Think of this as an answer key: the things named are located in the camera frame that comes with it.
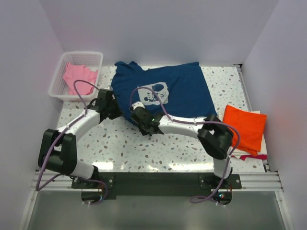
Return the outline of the navy blue printed t-shirt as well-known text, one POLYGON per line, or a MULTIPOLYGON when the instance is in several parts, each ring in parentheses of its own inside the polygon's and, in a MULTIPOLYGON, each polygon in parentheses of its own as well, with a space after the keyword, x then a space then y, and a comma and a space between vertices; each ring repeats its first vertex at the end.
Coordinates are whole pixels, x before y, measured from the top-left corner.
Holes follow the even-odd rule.
POLYGON ((143 70, 117 62, 111 87, 123 117, 131 122, 130 104, 140 101, 151 114, 194 118, 217 114, 198 62, 143 70))

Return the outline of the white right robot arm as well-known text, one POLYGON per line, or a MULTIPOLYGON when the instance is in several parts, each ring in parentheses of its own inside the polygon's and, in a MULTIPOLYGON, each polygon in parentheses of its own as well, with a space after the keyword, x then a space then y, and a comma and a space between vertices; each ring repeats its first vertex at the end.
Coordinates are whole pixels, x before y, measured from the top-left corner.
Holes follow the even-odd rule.
POLYGON ((230 184, 232 167, 229 149, 234 134, 217 116, 183 118, 164 113, 152 115, 140 105, 134 105, 130 110, 131 119, 143 135, 177 134, 198 139, 205 152, 213 158, 214 184, 219 188, 230 184))

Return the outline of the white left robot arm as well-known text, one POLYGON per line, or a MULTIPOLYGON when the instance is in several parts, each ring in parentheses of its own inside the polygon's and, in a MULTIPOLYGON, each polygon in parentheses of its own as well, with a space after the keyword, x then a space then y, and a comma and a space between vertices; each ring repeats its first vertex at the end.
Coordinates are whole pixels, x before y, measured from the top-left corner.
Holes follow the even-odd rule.
POLYGON ((78 159, 77 142, 105 119, 121 116, 113 91, 100 89, 96 99, 74 120, 43 134, 38 166, 63 175, 81 177, 89 188, 99 184, 98 168, 78 159))

